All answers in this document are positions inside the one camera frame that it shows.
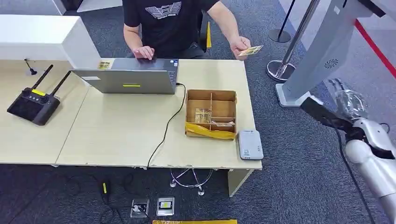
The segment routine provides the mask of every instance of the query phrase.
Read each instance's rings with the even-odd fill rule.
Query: black t-shirt
[[[198,15],[217,1],[122,0],[124,23],[141,24],[143,45],[154,48],[157,57],[173,56],[198,40]]]

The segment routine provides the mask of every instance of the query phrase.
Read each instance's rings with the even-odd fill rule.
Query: white card reader
[[[256,130],[244,130],[238,134],[239,154],[243,160],[261,160],[264,158],[260,133]]]

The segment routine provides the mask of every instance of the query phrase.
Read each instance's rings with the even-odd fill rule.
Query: speaker grille
[[[338,59],[330,59],[325,63],[324,67],[326,69],[331,69],[335,67],[337,64],[338,64]]]

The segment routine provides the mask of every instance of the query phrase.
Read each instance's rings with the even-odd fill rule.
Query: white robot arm
[[[367,142],[348,141],[345,155],[379,199],[391,223],[396,224],[396,148],[383,127],[374,121],[358,119],[353,127],[364,133]]]
[[[391,223],[396,224],[396,148],[380,124],[362,117],[367,112],[361,95],[341,88],[336,96],[339,113],[327,110],[315,97],[307,98],[301,108],[323,125],[337,129],[340,141],[338,129],[346,133],[343,158],[345,155],[354,164]]]

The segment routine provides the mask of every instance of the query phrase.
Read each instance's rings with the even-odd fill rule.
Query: man's arm
[[[139,37],[139,27],[129,27],[124,24],[124,39],[132,51],[143,47]]]
[[[139,27],[130,27],[124,24],[124,39],[136,58],[153,59],[154,49],[143,46],[139,37]]]
[[[239,60],[246,59],[246,56],[238,56],[239,53],[250,48],[249,39],[239,36],[238,24],[231,11],[220,1],[216,2],[209,10],[208,14],[219,25],[224,36],[230,43],[231,51]]]

